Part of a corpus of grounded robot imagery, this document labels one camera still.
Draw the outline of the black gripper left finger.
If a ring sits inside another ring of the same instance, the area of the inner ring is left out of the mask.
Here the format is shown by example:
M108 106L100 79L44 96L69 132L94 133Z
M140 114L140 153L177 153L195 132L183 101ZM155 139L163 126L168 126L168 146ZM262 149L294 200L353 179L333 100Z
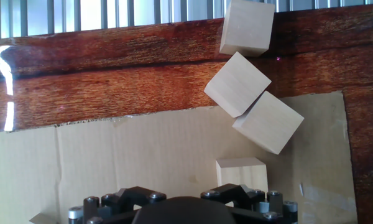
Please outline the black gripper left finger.
M126 215L134 211L135 205L143 207L166 199L166 194L143 187L122 188L101 198L89 196L83 205L68 209L68 224L126 222Z

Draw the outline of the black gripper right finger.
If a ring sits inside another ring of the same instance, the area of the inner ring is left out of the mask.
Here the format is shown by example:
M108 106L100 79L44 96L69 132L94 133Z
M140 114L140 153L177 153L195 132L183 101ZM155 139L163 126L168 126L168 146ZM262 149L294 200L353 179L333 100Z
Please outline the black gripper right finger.
M242 185L225 184L202 192L200 198L223 204L236 223L298 223L297 202L284 200L276 190L246 191Z

